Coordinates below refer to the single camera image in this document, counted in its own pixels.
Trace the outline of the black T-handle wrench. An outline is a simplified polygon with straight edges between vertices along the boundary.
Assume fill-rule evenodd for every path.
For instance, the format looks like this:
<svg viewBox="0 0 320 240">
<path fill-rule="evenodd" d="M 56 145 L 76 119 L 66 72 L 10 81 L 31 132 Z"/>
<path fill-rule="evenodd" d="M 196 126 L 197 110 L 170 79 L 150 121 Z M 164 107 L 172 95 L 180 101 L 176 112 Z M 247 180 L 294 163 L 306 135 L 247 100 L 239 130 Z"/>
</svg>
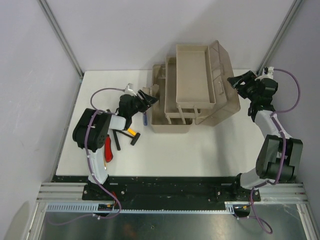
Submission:
<svg viewBox="0 0 320 240">
<path fill-rule="evenodd" d="M 125 133 L 124 131 L 121 131 L 121 130 L 118 131 L 118 132 L 121 133 L 121 134 L 123 134 L 123 135 L 125 135 L 126 137 L 129 137 L 129 138 L 131 139 L 130 144 L 131 144 L 132 146 L 134 146 L 134 145 L 137 143 L 138 139 L 139 139 L 140 136 L 141 136 L 140 133 L 136 133 L 135 135 L 130 135 L 130 134 Z"/>
</svg>

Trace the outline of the black pen tool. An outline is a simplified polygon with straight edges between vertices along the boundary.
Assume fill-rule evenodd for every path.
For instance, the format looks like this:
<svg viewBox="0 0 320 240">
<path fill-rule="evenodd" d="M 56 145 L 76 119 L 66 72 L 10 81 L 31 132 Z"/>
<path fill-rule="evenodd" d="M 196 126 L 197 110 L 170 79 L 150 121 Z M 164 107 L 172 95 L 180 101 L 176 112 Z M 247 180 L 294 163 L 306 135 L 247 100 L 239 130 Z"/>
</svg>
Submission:
<svg viewBox="0 0 320 240">
<path fill-rule="evenodd" d="M 112 133 L 113 133 L 113 137 L 114 137 L 116 149 L 117 149 L 118 151 L 120 151 L 120 150 L 121 150 L 121 146 L 120 146 L 120 142 L 119 142 L 119 139 L 118 139 L 117 131 L 116 131 L 115 129 L 113 129 L 113 130 L 112 130 Z"/>
</svg>

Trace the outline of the translucent brown plastic toolbox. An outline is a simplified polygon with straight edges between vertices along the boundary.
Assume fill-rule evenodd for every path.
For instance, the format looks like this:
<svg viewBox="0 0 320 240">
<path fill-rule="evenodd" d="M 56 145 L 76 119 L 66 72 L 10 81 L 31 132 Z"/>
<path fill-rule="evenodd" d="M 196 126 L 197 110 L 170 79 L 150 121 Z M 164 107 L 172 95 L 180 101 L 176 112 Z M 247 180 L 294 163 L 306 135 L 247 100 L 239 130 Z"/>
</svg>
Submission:
<svg viewBox="0 0 320 240">
<path fill-rule="evenodd" d="M 151 87 L 158 99 L 147 111 L 157 134 L 185 134 L 192 125 L 214 127 L 240 111 L 239 95 L 228 82 L 233 77 L 228 52 L 210 45 L 178 44 L 176 55 L 152 67 Z"/>
</svg>

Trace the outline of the red handled tool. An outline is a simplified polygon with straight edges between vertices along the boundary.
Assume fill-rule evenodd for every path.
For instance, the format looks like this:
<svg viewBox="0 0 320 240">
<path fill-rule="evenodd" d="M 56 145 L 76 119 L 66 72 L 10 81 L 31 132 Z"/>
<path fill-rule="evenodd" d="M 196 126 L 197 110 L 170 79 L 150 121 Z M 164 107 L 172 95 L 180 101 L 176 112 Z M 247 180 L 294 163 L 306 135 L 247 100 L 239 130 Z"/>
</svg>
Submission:
<svg viewBox="0 0 320 240">
<path fill-rule="evenodd" d="M 105 142 L 104 142 L 104 158 L 106 163 L 111 162 L 114 158 L 114 155 L 112 152 L 112 141 L 109 134 L 105 138 Z"/>
</svg>

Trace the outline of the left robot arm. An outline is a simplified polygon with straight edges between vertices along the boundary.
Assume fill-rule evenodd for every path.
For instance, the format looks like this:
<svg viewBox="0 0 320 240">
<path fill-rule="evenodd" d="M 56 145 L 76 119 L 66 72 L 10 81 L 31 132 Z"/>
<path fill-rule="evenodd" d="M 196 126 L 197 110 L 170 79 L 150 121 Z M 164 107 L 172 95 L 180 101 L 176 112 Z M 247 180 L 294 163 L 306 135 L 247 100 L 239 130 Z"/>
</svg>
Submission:
<svg viewBox="0 0 320 240">
<path fill-rule="evenodd" d="M 104 184 L 108 178 L 107 161 L 112 160 L 109 130 L 128 130 L 132 117 L 145 113 L 158 99 L 141 90 L 136 95 L 123 94 L 115 113 L 86 108 L 72 133 L 77 146 L 84 149 L 88 161 L 88 179 L 96 184 L 93 194 L 100 200 L 110 196 L 111 188 Z"/>
</svg>

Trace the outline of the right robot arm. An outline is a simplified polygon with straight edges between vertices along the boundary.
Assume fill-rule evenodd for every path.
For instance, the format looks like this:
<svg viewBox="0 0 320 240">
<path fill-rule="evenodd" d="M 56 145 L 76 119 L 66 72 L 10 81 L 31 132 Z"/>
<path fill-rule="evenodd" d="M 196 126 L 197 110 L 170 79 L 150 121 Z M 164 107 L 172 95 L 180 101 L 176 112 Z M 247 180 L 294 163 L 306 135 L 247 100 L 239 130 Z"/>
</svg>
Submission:
<svg viewBox="0 0 320 240">
<path fill-rule="evenodd" d="M 278 120 L 272 100 L 278 83 L 271 74 L 248 71 L 224 81 L 231 99 L 250 100 L 248 119 L 232 115 L 225 107 L 213 115 L 213 125 L 196 127 L 179 136 L 178 127 L 160 121 L 167 90 L 155 84 L 143 92 L 158 98 L 150 111 L 155 135 L 146 142 L 148 176 L 233 176 L 240 183 L 230 188 L 242 201 L 249 189 L 280 181 L 293 181 L 298 172 L 303 143 L 289 135 Z"/>
</svg>

